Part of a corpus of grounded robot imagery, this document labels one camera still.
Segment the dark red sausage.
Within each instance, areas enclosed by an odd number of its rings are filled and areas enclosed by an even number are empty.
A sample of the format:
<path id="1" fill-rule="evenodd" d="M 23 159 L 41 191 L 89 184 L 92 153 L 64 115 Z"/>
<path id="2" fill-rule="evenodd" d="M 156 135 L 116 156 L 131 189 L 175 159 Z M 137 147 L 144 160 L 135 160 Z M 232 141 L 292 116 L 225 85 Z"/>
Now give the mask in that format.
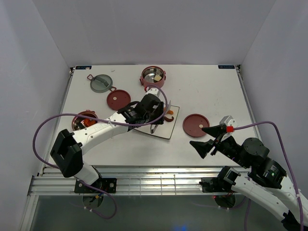
<path id="1" fill-rule="evenodd" d="M 169 118 L 169 117 L 165 116 L 165 117 L 164 117 L 164 120 L 165 120 L 166 122 L 172 122 L 172 121 L 174 120 L 174 117 L 172 116 L 171 118 Z"/>

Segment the orange fried chicken piece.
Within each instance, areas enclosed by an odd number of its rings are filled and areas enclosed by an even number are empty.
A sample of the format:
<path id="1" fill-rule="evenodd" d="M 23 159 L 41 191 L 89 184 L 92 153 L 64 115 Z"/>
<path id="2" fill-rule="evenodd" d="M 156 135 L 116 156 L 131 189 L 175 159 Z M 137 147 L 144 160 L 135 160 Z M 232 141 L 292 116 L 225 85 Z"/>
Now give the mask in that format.
<path id="1" fill-rule="evenodd" d="M 165 115 L 173 115 L 174 112 L 173 112 L 172 110 L 170 110 L 170 109 L 167 109 L 167 108 L 165 107 L 165 108 L 164 108 L 164 114 L 165 114 Z"/>

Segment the metal tongs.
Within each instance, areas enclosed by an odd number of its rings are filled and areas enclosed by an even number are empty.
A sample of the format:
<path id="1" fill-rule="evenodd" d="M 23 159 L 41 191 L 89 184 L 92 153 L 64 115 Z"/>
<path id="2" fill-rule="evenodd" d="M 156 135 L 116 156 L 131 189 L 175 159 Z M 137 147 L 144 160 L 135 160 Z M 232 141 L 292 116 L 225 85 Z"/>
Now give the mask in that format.
<path id="1" fill-rule="evenodd" d="M 165 115 L 164 114 L 164 108 L 170 109 L 171 108 L 171 102 L 168 104 L 164 104 L 163 102 L 160 102 L 157 107 L 154 109 L 152 113 L 150 113 L 150 133 L 154 134 L 156 129 L 159 125 L 163 125 L 165 120 L 164 117 L 167 116 L 171 118 L 173 115 Z"/>

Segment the white square plate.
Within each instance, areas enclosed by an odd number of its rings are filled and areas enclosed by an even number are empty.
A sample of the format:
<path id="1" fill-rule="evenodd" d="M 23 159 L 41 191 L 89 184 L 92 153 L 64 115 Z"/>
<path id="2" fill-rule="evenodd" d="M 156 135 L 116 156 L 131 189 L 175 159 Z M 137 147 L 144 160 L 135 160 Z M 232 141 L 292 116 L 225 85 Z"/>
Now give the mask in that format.
<path id="1" fill-rule="evenodd" d="M 172 122 L 166 122 L 165 121 L 163 125 L 159 125 L 158 128 L 156 129 L 156 131 L 154 132 L 154 134 L 150 133 L 150 125 L 143 126 L 143 127 L 140 127 L 140 128 L 135 128 L 135 130 L 138 131 L 138 132 L 141 132 L 141 133 L 151 135 L 151 136 L 170 140 L 172 133 L 173 133 L 173 130 L 174 130 L 174 127 L 175 127 L 175 124 L 176 124 L 176 120 L 177 120 L 177 117 L 178 117 L 178 114 L 179 114 L 180 107 L 171 105 L 170 109 L 174 112 L 174 114 L 173 114 L 174 120 Z"/>

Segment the sushi roll yellow top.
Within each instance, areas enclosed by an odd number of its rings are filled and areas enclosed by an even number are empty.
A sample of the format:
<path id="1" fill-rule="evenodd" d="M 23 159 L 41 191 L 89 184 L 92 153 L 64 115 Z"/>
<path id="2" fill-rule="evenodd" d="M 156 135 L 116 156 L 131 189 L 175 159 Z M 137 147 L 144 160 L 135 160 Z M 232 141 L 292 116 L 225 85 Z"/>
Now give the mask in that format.
<path id="1" fill-rule="evenodd" d="M 156 75 L 154 77 L 154 82 L 159 82 L 162 79 L 162 77 L 160 75 Z"/>

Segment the fried chicken drumstick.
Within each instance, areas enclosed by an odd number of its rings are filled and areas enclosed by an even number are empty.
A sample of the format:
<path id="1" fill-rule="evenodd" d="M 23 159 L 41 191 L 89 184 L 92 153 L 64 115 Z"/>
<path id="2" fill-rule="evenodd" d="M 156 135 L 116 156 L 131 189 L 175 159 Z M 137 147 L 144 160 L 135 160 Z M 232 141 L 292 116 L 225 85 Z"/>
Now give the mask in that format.
<path id="1" fill-rule="evenodd" d="M 85 118 L 85 119 L 83 120 L 83 125 L 89 127 L 89 126 L 91 125 L 91 122 L 92 122 L 91 119 Z"/>

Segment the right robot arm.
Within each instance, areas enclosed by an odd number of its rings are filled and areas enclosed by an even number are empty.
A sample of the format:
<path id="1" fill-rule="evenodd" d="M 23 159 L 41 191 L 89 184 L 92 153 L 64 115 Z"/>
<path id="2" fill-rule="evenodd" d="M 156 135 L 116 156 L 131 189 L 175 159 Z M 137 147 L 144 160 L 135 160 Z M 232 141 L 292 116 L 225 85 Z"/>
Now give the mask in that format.
<path id="1" fill-rule="evenodd" d="M 240 193 L 273 214 L 286 230 L 308 229 L 308 200 L 300 192 L 290 165 L 286 171 L 269 158 L 269 149 L 258 138 L 247 138 L 239 145 L 231 135 L 237 131 L 232 125 L 221 124 L 203 131 L 213 139 L 190 142 L 201 158 L 219 152 L 250 170 L 245 177 L 234 168 L 224 166 L 215 178 L 200 180 L 204 192 Z"/>

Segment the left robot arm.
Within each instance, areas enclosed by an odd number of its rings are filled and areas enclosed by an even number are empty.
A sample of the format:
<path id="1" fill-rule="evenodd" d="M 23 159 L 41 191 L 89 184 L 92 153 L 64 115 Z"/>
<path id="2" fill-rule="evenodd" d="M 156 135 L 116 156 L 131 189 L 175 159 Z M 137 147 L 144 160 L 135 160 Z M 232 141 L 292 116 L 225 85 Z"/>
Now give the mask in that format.
<path id="1" fill-rule="evenodd" d="M 119 109 L 106 123 L 97 122 L 74 132 L 60 131 L 51 149 L 51 157 L 65 178 L 75 177 L 91 192 L 97 192 L 102 187 L 102 177 L 95 167 L 83 160 L 83 155 L 98 144 L 142 124 L 162 124 L 163 120 L 157 118 L 163 112 L 164 103 L 159 99 L 159 91 L 152 88 L 134 107 L 128 104 Z"/>

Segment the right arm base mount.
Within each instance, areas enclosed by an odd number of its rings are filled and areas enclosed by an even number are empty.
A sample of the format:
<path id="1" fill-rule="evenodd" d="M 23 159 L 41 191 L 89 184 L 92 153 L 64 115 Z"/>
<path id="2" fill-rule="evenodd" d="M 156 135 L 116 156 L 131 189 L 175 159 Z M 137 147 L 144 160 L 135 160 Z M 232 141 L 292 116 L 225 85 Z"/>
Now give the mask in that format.
<path id="1" fill-rule="evenodd" d="M 202 192 L 206 193 L 231 193 L 231 187 L 235 185 L 235 180 L 240 177 L 240 175 L 229 176 L 229 177 L 213 177 L 201 178 L 199 184 L 202 187 Z"/>

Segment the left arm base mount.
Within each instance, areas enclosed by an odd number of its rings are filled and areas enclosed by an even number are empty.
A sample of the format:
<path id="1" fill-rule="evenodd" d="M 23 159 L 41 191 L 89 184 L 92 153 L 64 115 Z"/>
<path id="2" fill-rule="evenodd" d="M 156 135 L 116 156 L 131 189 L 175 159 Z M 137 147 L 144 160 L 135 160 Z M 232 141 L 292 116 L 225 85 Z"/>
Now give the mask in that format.
<path id="1" fill-rule="evenodd" d="M 99 178 L 91 187 L 85 186 L 79 180 L 76 180 L 74 193 L 100 193 L 100 191 L 93 189 L 97 188 L 107 193 L 116 193 L 117 178 Z"/>

